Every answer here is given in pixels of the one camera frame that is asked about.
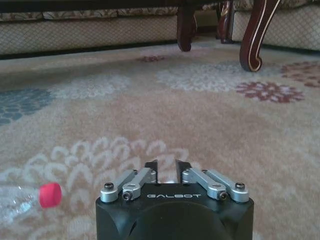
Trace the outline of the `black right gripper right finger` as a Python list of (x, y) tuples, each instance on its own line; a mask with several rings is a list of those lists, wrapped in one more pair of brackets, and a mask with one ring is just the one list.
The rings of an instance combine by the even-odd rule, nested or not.
[(243, 182), (235, 182), (214, 169), (197, 169), (189, 162), (176, 160), (177, 179), (182, 184), (198, 184), (209, 198), (223, 201), (230, 197), (237, 203), (249, 201), (249, 191)]

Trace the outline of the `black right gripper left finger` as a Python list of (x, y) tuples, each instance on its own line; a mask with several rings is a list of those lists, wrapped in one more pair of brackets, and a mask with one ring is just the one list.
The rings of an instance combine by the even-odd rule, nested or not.
[(100, 190), (103, 203), (113, 203), (120, 197), (125, 202), (133, 201), (141, 196), (145, 184), (158, 183), (158, 160), (146, 162), (140, 170), (125, 170), (113, 182), (106, 182)]

